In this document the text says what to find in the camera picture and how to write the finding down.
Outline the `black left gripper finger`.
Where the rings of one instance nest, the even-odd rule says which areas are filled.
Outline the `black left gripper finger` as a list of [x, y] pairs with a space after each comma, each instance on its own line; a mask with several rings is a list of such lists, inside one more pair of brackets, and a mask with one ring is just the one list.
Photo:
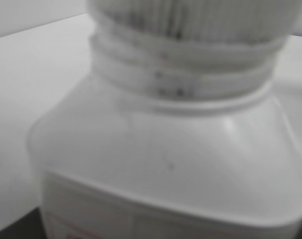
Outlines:
[[39, 208], [0, 231], [0, 239], [45, 239]]

